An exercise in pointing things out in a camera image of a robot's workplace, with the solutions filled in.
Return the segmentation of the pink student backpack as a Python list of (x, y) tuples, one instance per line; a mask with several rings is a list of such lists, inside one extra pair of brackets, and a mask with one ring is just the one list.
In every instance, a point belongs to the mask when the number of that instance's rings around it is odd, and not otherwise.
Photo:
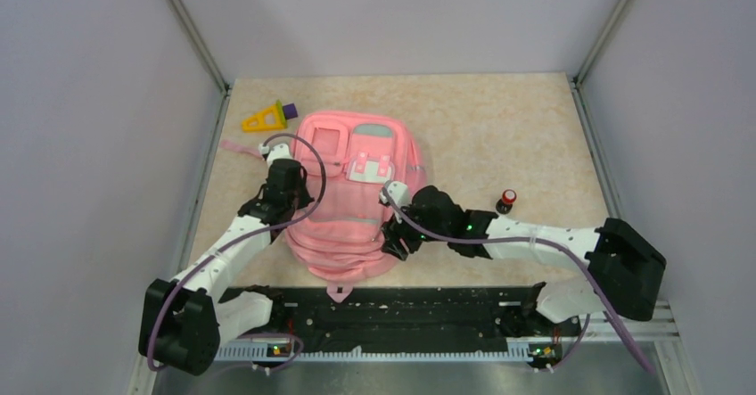
[(238, 215), (261, 216), (276, 225), (285, 214), (260, 205), (281, 201), (282, 170), (299, 168), (299, 207), (283, 234), (292, 255), (325, 280), (329, 296), (341, 302), (354, 284), (398, 264), (383, 232), (393, 213), (379, 195), (388, 186), (409, 200), (424, 187), (422, 154), (403, 122), (381, 115), (318, 111), (301, 122), (297, 136), (292, 144), (279, 145), (283, 164), (270, 170), (261, 197), (245, 203)]

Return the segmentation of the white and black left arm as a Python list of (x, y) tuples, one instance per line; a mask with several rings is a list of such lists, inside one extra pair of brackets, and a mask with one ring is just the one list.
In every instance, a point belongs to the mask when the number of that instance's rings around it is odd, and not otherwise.
[(265, 294), (222, 297), (256, 255), (298, 223), (295, 213), (314, 201), (307, 176), (292, 158), (269, 163), (266, 182), (223, 235), (187, 269), (148, 286), (138, 351), (150, 370), (172, 367), (200, 375), (231, 340), (252, 329), (269, 336), (283, 330), (286, 313)]

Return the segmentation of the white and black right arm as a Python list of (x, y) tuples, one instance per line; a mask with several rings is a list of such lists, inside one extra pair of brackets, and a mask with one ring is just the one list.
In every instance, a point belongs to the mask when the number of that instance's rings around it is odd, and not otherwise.
[(667, 260), (622, 219), (589, 228), (542, 226), (464, 210), (433, 185), (411, 194), (400, 182), (384, 185), (379, 202), (393, 212), (382, 226), (382, 251), (402, 261), (424, 243), (442, 242), (470, 259), (524, 259), (577, 271), (570, 280), (532, 289), (522, 321), (534, 334), (596, 312), (614, 320), (653, 317)]

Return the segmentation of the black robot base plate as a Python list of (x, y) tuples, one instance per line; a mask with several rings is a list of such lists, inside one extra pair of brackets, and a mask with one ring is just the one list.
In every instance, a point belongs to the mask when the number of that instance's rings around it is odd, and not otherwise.
[(299, 337), (307, 353), (505, 352), (516, 342), (573, 337), (580, 321), (554, 324), (530, 310), (528, 287), (357, 288), (336, 302), (319, 288), (253, 285), (274, 306), (260, 333)]

